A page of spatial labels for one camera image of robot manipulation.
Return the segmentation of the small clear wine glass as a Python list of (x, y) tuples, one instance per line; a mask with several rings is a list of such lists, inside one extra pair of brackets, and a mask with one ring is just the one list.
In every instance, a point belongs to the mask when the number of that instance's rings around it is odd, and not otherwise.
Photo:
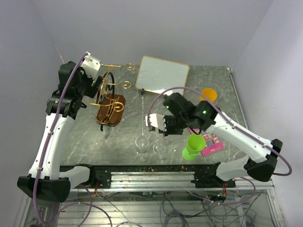
[(156, 137), (154, 145), (153, 145), (153, 151), (155, 153), (163, 153), (166, 151), (165, 137), (163, 137), (162, 134), (159, 134)]

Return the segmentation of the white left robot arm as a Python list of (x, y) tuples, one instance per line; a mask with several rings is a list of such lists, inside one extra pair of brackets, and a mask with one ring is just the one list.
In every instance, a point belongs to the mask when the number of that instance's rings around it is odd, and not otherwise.
[(30, 198), (64, 202), (70, 189), (82, 184), (91, 188), (96, 184), (94, 167), (77, 164), (71, 170), (60, 172), (60, 162), (67, 135), (77, 112), (87, 106), (84, 96), (93, 98), (102, 83), (97, 75), (100, 62), (84, 60), (75, 70), (69, 61), (60, 66), (59, 85), (47, 101), (43, 138), (35, 161), (26, 176), (18, 178), (17, 186)]

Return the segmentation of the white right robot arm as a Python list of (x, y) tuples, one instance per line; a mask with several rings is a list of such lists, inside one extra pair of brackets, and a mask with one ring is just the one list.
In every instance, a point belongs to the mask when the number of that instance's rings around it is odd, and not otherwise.
[(268, 140), (250, 132), (207, 101), (194, 105), (181, 94), (173, 93), (163, 105), (172, 114), (164, 116), (165, 135), (181, 135), (185, 128), (199, 129), (219, 136), (246, 154), (241, 159), (217, 164), (208, 178), (212, 186), (246, 176), (260, 182), (270, 180), (282, 149), (281, 140)]

